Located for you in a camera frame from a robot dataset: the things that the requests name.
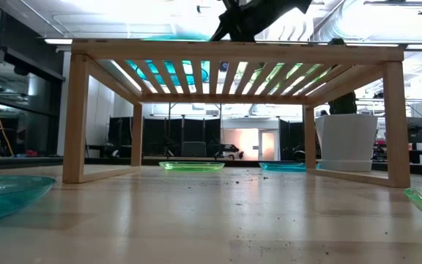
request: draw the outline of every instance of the blue plate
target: blue plate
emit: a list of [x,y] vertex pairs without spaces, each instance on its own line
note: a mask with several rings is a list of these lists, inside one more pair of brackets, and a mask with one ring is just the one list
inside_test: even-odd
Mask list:
[[0,218],[35,202],[55,182],[49,177],[0,175]]
[[264,170],[270,170],[270,171],[276,171],[276,172],[305,172],[306,171],[305,164],[284,164],[284,163],[261,162],[260,167]]

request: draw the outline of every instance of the wooden table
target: wooden table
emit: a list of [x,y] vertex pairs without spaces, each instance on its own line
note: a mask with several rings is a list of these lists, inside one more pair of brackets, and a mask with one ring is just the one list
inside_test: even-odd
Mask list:
[[[132,166],[141,165],[142,103],[300,104],[304,105],[306,166],[310,173],[390,187],[410,186],[402,48],[226,41],[74,40],[71,51],[65,183],[90,180],[83,167],[88,80],[93,76],[134,105]],[[188,84],[183,60],[192,65],[195,89]],[[176,76],[169,74],[165,61],[173,64]],[[202,81],[201,61],[210,62],[209,83]],[[220,62],[228,62],[229,66],[222,89],[217,89]],[[239,63],[243,62],[247,63],[245,71],[237,88],[231,91]],[[149,81],[141,79],[130,63],[135,64]],[[157,68],[165,85],[158,83],[149,69],[150,63]],[[265,83],[275,67],[279,67],[278,72]],[[250,83],[256,70],[259,74]],[[179,86],[174,85],[172,77],[178,79]],[[388,178],[316,169],[314,107],[379,78],[383,78],[384,84]]]

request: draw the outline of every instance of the wooden floor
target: wooden floor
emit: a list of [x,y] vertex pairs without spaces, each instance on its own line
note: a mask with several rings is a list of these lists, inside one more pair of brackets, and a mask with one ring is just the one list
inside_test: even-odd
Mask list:
[[[61,169],[0,173],[59,177]],[[151,166],[58,183],[1,219],[0,263],[422,263],[422,213],[401,189],[256,168]]]

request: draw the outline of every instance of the wooden slat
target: wooden slat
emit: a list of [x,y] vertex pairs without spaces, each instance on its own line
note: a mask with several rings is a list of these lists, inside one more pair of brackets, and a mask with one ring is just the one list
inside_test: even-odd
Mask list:
[[284,64],[283,67],[279,69],[278,73],[276,73],[276,75],[274,75],[273,78],[268,81],[267,86],[263,89],[260,95],[267,95],[268,92],[271,92],[276,84],[278,84],[283,78],[286,78],[287,73],[292,70],[295,65],[295,63]]
[[311,106],[318,106],[323,103],[327,103],[331,100],[335,100],[336,98],[339,98],[340,96],[345,95],[348,92],[352,92],[357,88],[370,84],[371,82],[376,81],[380,78],[382,78],[382,66],[376,66],[371,68],[370,70],[367,70],[366,72],[357,74],[354,78],[351,78],[347,81],[342,81],[338,86],[332,88],[331,91],[327,91],[326,93],[317,95],[314,98],[311,97],[312,94],[306,97],[309,99],[309,103]]
[[158,80],[155,78],[154,73],[151,72],[151,70],[149,69],[149,66],[147,65],[145,61],[133,60],[133,63],[136,64],[138,68],[144,73],[149,83],[151,83],[151,85],[154,87],[156,91],[158,91],[158,93],[160,94],[165,93],[162,87],[160,86],[160,84],[158,83]]
[[255,81],[252,83],[252,86],[247,92],[247,95],[254,95],[260,85],[263,84],[264,80],[269,76],[269,74],[273,71],[275,66],[277,65],[276,62],[268,62],[264,64],[263,69],[260,71],[260,74],[256,77]]
[[133,106],[133,124],[131,139],[131,166],[141,165],[141,150],[143,142],[143,107]]
[[307,98],[279,98],[260,95],[172,95],[151,94],[141,96],[143,103],[274,103],[274,104],[307,104]]
[[313,91],[309,98],[317,98],[320,95],[326,94],[331,90],[335,89],[337,86],[341,84],[346,84],[348,81],[352,80],[354,77],[360,75],[361,73],[365,73],[366,71],[372,69],[373,65],[356,65],[345,71],[344,73],[336,76],[335,78],[331,79],[327,82],[326,85],[320,87],[319,89]]
[[177,89],[175,88],[174,82],[172,81],[169,71],[166,69],[166,66],[164,65],[164,61],[162,60],[153,60],[152,63],[154,66],[158,69],[158,72],[162,79],[164,80],[164,83],[166,84],[167,88],[169,88],[170,93],[176,94]]
[[218,88],[219,61],[210,61],[210,94],[215,95]]
[[255,73],[256,68],[258,67],[257,62],[249,62],[245,66],[245,71],[243,72],[243,76],[240,79],[240,83],[235,90],[236,95],[241,95],[245,87],[247,86],[248,81],[252,78],[252,75]]
[[313,64],[302,64],[295,72],[291,74],[288,79],[279,85],[279,88],[273,93],[273,95],[281,95],[287,87],[290,87],[299,77],[303,76],[310,70],[314,65]]
[[229,65],[227,67],[226,79],[224,80],[223,95],[229,94],[238,67],[239,62],[229,62]]
[[193,68],[193,79],[195,80],[195,88],[197,94],[203,93],[203,77],[201,75],[201,60],[192,59],[191,67]]
[[346,70],[351,68],[351,65],[338,65],[334,69],[330,70],[327,74],[325,74],[323,77],[315,81],[313,84],[311,84],[309,87],[302,90],[297,96],[303,96],[307,95],[308,93],[315,90],[320,85],[329,82],[329,80],[335,78],[336,76],[342,74]]
[[116,94],[121,96],[132,104],[139,104],[139,97],[131,92],[121,81],[113,77],[106,69],[104,69],[98,62],[88,58],[89,75],[94,77],[103,85],[114,91]]
[[72,53],[95,59],[203,59],[223,62],[300,62],[333,65],[376,65],[401,62],[403,48],[280,43],[177,42],[140,40],[74,40]]
[[315,121],[314,109],[304,107],[304,139],[306,152],[306,168],[315,169]]
[[90,181],[94,180],[100,180],[105,179],[108,177],[115,177],[119,175],[125,175],[125,174],[132,174],[132,173],[140,173],[141,168],[139,167],[129,167],[125,169],[109,169],[105,170],[104,172],[93,172],[93,173],[87,173],[82,175],[81,180],[78,183],[88,183]]
[[287,96],[292,96],[302,88],[304,88],[305,85],[313,81],[315,78],[319,77],[322,73],[330,69],[332,65],[320,65],[317,67],[313,72],[309,73],[302,81],[300,81],[298,84],[294,85],[292,89],[286,94]]
[[70,85],[67,95],[66,131],[64,138],[63,183],[79,183],[84,174],[86,144],[88,57],[71,56]]
[[190,87],[188,86],[187,76],[183,70],[183,61],[182,60],[173,60],[172,64],[174,65],[175,73],[179,79],[180,86],[182,87],[184,94],[190,93]]
[[335,177],[344,180],[353,180],[360,183],[370,183],[379,186],[393,187],[392,182],[386,177],[380,177],[378,175],[370,175],[369,173],[357,173],[357,172],[337,172],[326,169],[307,169],[307,173],[312,175]]
[[140,86],[143,93],[152,93],[149,87],[144,83],[143,79],[139,77],[136,71],[134,71],[125,60],[119,59],[115,62]]
[[401,62],[387,62],[383,70],[388,178],[394,187],[410,187],[404,77]]

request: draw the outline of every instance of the window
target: window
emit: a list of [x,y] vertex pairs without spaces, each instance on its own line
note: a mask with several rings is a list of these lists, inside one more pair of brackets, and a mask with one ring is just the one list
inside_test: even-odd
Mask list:
[[35,111],[59,111],[59,88],[21,67],[0,63],[0,100]]
[[[4,132],[15,155],[50,155],[56,152],[58,118],[0,105]],[[9,154],[0,130],[0,144]]]

